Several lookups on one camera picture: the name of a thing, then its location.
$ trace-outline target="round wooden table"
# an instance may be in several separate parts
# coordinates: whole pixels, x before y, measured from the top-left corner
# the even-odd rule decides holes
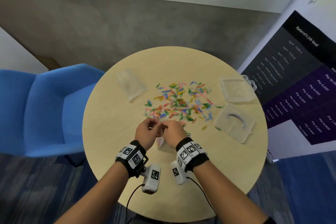
[[[132,103],[117,84],[116,72],[131,69],[149,87]],[[145,117],[147,99],[158,95],[156,85],[191,81],[205,83],[211,101],[217,105],[226,102],[220,91],[218,78],[241,78],[225,62],[198,50],[183,47],[157,47],[130,55],[111,67],[99,80],[86,104],[83,119],[83,142],[87,160],[99,180],[115,161],[118,151],[134,139],[135,130]],[[216,117],[222,109],[212,108],[214,120],[198,119],[187,122],[185,130],[208,152],[210,160],[244,193],[249,192],[263,168],[267,152],[266,120],[257,99],[251,104],[236,105],[256,120],[253,133],[245,144],[231,139],[215,129]],[[147,156],[151,163],[161,166],[158,191],[148,195],[138,189],[129,203],[129,209],[148,218],[166,222],[192,222],[215,216],[202,191],[192,182],[177,185],[170,162],[176,151],[167,145],[157,149],[154,145]],[[132,191],[142,183],[143,177],[128,181],[119,202],[126,206]]]

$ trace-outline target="right hand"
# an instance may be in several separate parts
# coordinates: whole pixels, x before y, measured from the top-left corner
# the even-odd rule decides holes
[[[176,148],[177,144],[187,137],[181,122],[166,120],[162,122],[163,137],[170,147]]]

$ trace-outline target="pile of paper clips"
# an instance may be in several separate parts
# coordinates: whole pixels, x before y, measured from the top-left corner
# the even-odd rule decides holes
[[[212,107],[223,108],[222,106],[216,106],[210,101],[208,94],[211,90],[208,90],[204,83],[198,83],[192,81],[189,86],[184,82],[173,83],[169,86],[160,87],[160,84],[156,86],[159,90],[159,95],[154,100],[159,100],[161,104],[156,108],[146,108],[144,116],[153,117],[156,119],[162,119],[168,117],[178,118],[183,127],[186,126],[186,121],[195,123],[199,118],[205,120],[213,120]],[[183,99],[183,96],[191,97],[189,101]],[[206,101],[201,103],[200,98],[203,97]],[[153,107],[153,103],[147,100],[146,107]],[[197,115],[197,118],[192,118],[191,112]]]

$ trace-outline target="blue chair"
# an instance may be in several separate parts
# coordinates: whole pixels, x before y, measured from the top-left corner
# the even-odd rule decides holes
[[[86,64],[30,74],[0,69],[0,153],[65,157],[84,152],[87,100],[104,72]]]

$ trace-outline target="forearm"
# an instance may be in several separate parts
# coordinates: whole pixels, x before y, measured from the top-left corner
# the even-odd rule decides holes
[[[73,205],[55,224],[103,223],[117,203],[128,181],[128,172],[116,162],[99,182]]]
[[[209,160],[193,169],[213,208],[226,224],[262,224],[267,216]]]

